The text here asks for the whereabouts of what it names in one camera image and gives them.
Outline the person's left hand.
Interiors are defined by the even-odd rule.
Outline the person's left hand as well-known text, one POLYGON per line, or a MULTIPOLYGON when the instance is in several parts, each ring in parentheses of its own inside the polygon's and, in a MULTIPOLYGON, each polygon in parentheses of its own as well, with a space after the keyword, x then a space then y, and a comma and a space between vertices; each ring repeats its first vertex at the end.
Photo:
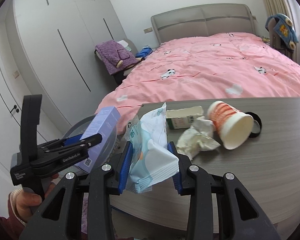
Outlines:
POLYGON ((9 196, 9 204, 13 214, 22 223, 27 223, 33 216, 31 208, 38 207, 42 202, 43 199, 40 195, 22 189, 12 191, 9 196))

